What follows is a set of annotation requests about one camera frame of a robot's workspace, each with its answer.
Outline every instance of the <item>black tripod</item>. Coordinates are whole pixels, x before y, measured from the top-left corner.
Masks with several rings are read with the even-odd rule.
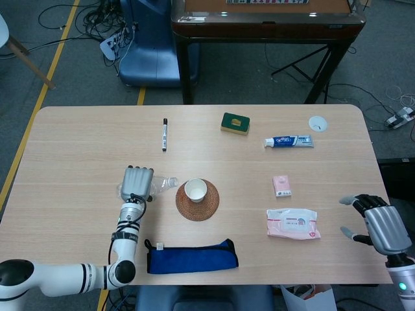
[[[324,50],[327,50],[326,53],[324,54],[324,57],[322,59],[322,61],[320,62],[320,65],[318,66],[316,73],[314,74],[313,77],[310,77],[307,73],[305,73],[304,71],[302,71],[300,68],[297,67],[297,63],[302,62],[303,60],[306,60],[309,57],[312,57],[315,54],[318,54],[319,52],[322,52]],[[294,68],[295,70],[297,70],[302,76],[304,76],[308,81],[315,83],[316,79],[318,77],[318,75],[320,74],[324,64],[326,63],[327,59],[329,58],[331,53],[331,47],[329,45],[325,45],[322,48],[315,50],[314,52],[305,55],[304,57],[301,57],[300,59],[296,60],[295,62],[289,63],[288,65],[279,68],[278,70],[275,70],[274,72],[271,73],[271,76],[274,76],[277,73],[280,73],[282,70],[286,70],[289,67]],[[329,94],[329,85],[330,85],[330,78],[327,81],[326,84],[326,90],[324,91],[324,104],[327,104],[327,96]]]

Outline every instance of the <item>robotic arm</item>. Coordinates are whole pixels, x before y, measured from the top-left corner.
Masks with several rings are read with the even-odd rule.
[[[340,203],[354,206],[364,218],[369,235],[358,235],[346,227],[341,231],[353,241],[373,246],[386,255],[386,268],[405,311],[415,311],[415,262],[405,253],[412,242],[396,208],[367,194],[345,197]]]
[[[39,287],[46,296],[57,297],[83,294],[96,288],[114,290],[131,283],[136,275],[134,257],[152,177],[151,168],[129,166],[125,170],[122,189],[125,203],[121,206],[117,230],[112,234],[107,266],[52,266],[21,259],[4,261],[0,263],[0,310],[22,311],[26,293],[33,287]],[[111,250],[118,255],[113,264],[110,264]]]

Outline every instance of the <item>woven coaster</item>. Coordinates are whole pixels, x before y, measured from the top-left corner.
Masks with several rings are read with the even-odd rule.
[[[184,183],[180,186],[176,193],[176,206],[183,217],[193,220],[194,222],[201,222],[210,218],[215,214],[219,206],[219,193],[216,187],[205,179],[207,192],[203,201],[199,203],[192,202],[184,192]]]

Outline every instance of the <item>toothpaste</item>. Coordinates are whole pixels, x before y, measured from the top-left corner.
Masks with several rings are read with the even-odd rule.
[[[311,135],[276,136],[264,140],[265,147],[314,147]]]

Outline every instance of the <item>clear plastic bottle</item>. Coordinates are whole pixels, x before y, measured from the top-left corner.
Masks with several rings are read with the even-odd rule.
[[[150,196],[154,200],[158,194],[177,186],[179,186],[179,181],[175,177],[153,176],[150,187]],[[122,187],[123,183],[120,183],[117,187],[118,198],[121,198]]]

